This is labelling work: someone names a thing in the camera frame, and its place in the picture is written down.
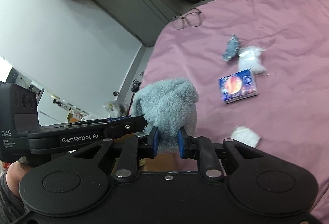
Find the person left hand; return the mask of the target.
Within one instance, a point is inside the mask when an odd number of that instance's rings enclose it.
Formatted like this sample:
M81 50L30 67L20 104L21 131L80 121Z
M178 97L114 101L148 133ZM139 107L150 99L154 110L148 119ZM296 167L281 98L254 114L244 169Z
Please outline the person left hand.
M32 169L28 164L12 163L4 175L1 176L1 203L22 206L19 194L19 184L27 172Z

